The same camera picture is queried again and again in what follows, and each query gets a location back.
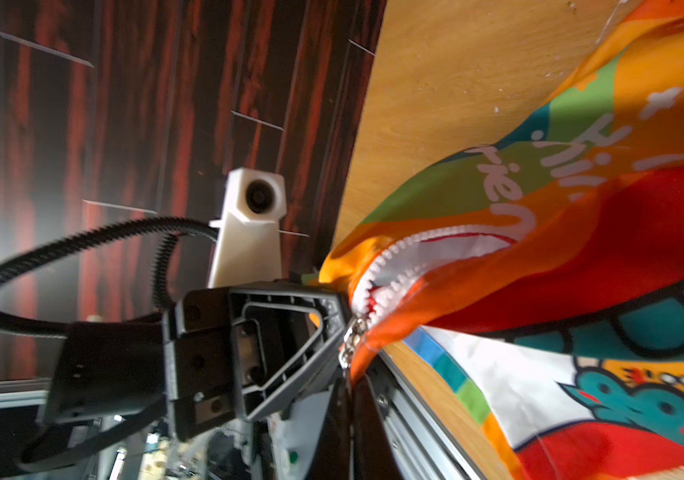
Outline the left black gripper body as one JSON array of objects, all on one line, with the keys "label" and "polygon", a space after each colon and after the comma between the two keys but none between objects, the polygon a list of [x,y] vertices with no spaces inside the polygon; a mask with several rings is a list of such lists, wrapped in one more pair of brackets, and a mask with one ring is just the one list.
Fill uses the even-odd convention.
[{"label": "left black gripper body", "polygon": [[76,322],[66,333],[45,425],[149,410],[189,440],[243,414],[226,299],[183,299],[156,322]]}]

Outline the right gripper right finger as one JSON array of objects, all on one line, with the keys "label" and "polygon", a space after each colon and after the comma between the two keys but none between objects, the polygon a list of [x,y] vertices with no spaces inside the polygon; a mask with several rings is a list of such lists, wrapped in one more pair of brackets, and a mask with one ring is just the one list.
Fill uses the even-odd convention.
[{"label": "right gripper right finger", "polygon": [[352,391],[353,475],[362,480],[401,480],[371,382],[360,379]]}]

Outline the colourful rainbow kids jacket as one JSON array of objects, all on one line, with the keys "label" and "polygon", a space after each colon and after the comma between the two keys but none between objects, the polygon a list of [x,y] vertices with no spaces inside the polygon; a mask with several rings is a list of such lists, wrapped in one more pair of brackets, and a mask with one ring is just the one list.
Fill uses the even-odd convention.
[{"label": "colourful rainbow kids jacket", "polygon": [[501,140],[326,258],[361,379],[406,341],[515,479],[684,468],[684,1],[645,1]]}]

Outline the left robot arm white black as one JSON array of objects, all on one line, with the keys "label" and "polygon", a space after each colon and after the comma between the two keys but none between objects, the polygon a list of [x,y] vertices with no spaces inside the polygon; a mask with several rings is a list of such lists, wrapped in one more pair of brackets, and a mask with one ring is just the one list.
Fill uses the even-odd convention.
[{"label": "left robot arm white black", "polygon": [[352,314],[344,294],[285,282],[197,290],[149,321],[74,323],[21,470],[69,467],[158,420],[186,441],[324,390]]}]

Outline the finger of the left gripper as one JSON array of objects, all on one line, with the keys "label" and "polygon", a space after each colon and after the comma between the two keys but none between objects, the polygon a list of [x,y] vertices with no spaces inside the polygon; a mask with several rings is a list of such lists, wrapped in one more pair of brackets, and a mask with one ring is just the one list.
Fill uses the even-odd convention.
[{"label": "finger of the left gripper", "polygon": [[347,296],[298,284],[248,284],[228,292],[237,415],[262,420],[326,390],[352,320]]}]

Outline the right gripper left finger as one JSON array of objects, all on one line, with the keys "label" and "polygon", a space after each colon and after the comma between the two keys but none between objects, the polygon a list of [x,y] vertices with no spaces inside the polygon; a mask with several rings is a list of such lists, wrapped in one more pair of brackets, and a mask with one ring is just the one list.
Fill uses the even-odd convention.
[{"label": "right gripper left finger", "polygon": [[353,403],[342,377],[334,383],[306,479],[350,480],[353,474]]}]

